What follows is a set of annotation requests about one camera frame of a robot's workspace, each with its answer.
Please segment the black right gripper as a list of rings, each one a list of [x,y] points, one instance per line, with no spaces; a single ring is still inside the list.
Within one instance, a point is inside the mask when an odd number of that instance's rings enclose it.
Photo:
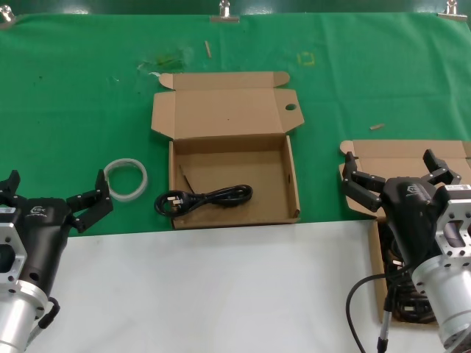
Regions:
[[[341,190],[369,211],[381,207],[406,265],[420,265],[436,256],[436,223],[442,207],[434,196],[436,185],[458,185],[461,176],[431,149],[423,155],[428,174],[423,177],[380,176],[358,170],[351,151],[345,154]]]

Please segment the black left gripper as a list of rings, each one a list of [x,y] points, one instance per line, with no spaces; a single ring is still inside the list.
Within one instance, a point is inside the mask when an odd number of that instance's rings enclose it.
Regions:
[[[71,227],[83,233],[111,213],[110,189],[103,169],[98,171],[93,190],[69,197],[66,202],[56,198],[18,197],[20,181],[17,170],[12,170],[8,178],[1,181],[1,208],[14,209],[1,211],[1,222],[15,226],[26,250],[19,279],[35,285],[48,296]]]

